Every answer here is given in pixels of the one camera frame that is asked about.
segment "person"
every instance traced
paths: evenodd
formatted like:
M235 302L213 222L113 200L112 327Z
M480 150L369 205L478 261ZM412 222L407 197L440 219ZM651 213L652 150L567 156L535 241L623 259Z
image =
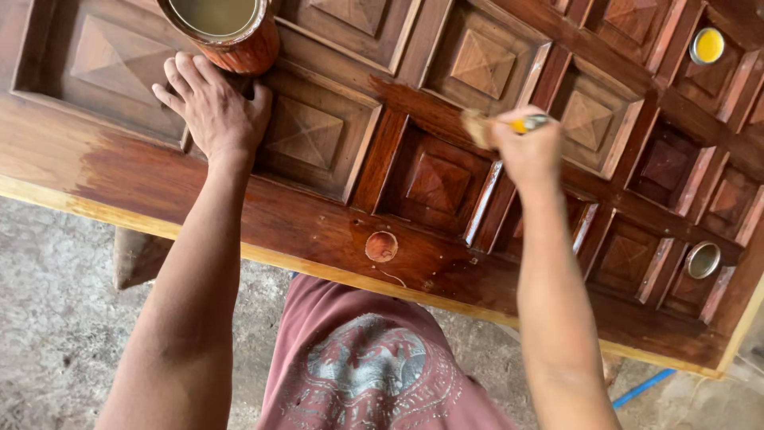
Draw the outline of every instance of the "person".
M206 181L122 354L97 429L224 429L231 407L232 318L241 211L271 93L233 90L206 58L164 64L173 95L157 98L188 123L209 159ZM524 210L517 303L527 380L541 428L616 429L594 317L571 251L560 185L561 131L524 136L499 116L490 130ZM263 429L513 428L456 365L420 306L298 275L286 297Z

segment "concrete floor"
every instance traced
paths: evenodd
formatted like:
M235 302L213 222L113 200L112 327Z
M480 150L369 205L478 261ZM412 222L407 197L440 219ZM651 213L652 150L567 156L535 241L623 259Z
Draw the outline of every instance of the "concrete floor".
M93 427L149 291L117 293L114 227L0 197L0 430ZM252 428L290 274L242 263L228 428ZM537 428L520 344L497 326L432 310L458 363L521 429ZM626 360L612 398L660 371ZM679 373L624 406L626 430L764 428L764 396Z

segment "wet varnish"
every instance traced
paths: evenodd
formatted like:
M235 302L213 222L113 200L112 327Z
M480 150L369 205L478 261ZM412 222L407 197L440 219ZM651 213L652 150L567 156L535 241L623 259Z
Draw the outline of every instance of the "wet varnish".
M192 28L225 36L250 21L258 0L172 0L175 12Z

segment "varnish can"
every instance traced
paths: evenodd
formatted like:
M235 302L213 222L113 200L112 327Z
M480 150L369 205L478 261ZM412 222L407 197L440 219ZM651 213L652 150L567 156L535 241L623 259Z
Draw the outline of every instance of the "varnish can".
M188 36L213 63L233 73L253 76L265 73L279 53L279 34L269 1L253 1L251 16L247 14L241 21L242 16L238 14L231 20L234 27L228 30L220 25L199 25L203 20L195 20L189 15L188 4L193 4L194 0L158 0L158 3L170 23ZM223 2L196 0L195 3L201 4L201 16L211 16L213 14L206 13L204 8L217 8L215 11L218 11Z

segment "open paint can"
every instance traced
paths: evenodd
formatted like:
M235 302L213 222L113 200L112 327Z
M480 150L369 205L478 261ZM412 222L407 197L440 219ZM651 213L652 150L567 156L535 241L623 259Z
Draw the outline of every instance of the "open paint can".
M715 63L723 52L724 36L712 27L700 30L690 44L690 58L701 66Z
M170 23L213 63L260 75L279 53L279 34L267 0L158 0Z
M700 242L695 245L685 260L687 274L693 279L705 279L714 273L721 260L721 249L716 243Z

